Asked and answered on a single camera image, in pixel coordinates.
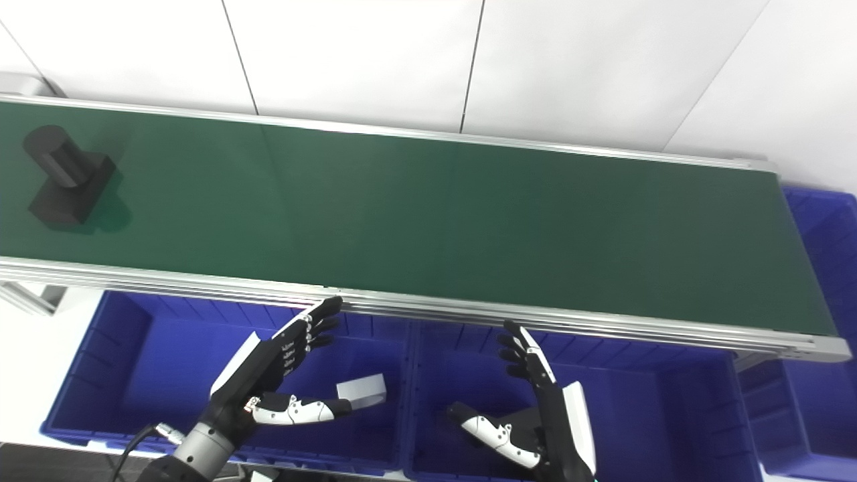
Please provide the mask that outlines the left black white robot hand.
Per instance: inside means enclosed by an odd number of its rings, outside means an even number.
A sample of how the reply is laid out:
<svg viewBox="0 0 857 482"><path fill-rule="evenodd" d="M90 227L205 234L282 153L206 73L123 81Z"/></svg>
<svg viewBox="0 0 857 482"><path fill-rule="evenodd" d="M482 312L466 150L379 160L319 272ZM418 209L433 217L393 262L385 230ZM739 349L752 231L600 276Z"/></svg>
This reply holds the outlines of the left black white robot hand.
<svg viewBox="0 0 857 482"><path fill-rule="evenodd" d="M323 423L352 413L343 398L321 400L279 392L309 353L333 341L343 299L323 299L303 309L268 339L251 333L212 386L210 402L199 419L206 435L243 445L257 425Z"/></svg>

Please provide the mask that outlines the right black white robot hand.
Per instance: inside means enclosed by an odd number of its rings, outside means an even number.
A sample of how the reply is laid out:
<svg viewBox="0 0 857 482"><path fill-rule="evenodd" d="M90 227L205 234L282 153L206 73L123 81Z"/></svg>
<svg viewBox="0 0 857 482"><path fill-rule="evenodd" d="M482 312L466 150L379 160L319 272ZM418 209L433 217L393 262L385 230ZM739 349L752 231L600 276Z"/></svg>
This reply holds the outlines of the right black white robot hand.
<svg viewBox="0 0 857 482"><path fill-rule="evenodd" d="M447 415L481 445L524 469L538 481L595 481L597 457L587 397L581 382L560 386L547 356L530 332L505 321L499 357L510 376L529 382L536 405L492 417L454 402Z"/></svg>

